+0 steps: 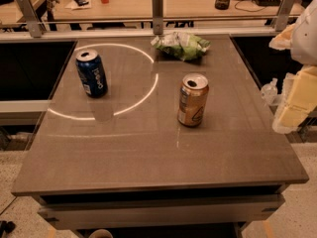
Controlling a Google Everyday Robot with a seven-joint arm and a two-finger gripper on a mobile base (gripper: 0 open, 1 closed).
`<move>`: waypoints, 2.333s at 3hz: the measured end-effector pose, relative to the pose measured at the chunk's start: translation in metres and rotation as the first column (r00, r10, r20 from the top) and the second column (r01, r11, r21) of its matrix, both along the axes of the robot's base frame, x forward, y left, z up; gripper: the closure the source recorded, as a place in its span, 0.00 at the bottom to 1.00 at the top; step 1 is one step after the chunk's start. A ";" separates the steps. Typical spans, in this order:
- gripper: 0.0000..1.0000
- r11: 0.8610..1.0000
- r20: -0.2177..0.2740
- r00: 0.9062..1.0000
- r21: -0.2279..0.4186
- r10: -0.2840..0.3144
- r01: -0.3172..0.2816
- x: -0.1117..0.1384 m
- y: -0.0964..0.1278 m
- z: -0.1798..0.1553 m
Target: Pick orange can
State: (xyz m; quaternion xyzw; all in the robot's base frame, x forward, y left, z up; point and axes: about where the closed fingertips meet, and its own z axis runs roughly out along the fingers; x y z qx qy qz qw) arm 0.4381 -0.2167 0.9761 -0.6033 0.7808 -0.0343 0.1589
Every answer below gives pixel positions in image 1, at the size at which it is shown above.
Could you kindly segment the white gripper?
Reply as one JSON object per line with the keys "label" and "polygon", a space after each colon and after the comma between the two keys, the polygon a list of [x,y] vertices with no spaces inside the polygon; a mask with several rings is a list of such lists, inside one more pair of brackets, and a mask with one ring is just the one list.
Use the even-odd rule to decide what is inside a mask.
{"label": "white gripper", "polygon": [[283,80],[281,100],[274,114],[272,129],[276,133],[295,131],[317,107],[317,0],[313,0],[295,25],[287,26],[271,39],[268,46],[290,50],[294,60],[304,65],[297,74],[288,73]]}

